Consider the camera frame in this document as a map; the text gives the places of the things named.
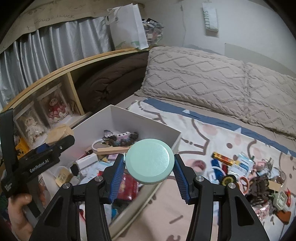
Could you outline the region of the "person left hand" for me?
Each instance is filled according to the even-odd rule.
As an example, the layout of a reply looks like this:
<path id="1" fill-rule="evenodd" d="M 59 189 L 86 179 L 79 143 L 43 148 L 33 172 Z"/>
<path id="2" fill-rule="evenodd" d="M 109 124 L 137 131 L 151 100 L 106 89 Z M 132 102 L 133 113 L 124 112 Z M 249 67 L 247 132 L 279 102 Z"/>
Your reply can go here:
<path id="1" fill-rule="evenodd" d="M 11 230 L 19 240 L 29 240 L 33 227 L 23 213 L 23 206 L 32 201 L 30 194 L 20 194 L 9 198 L 8 213 L 11 221 Z"/>

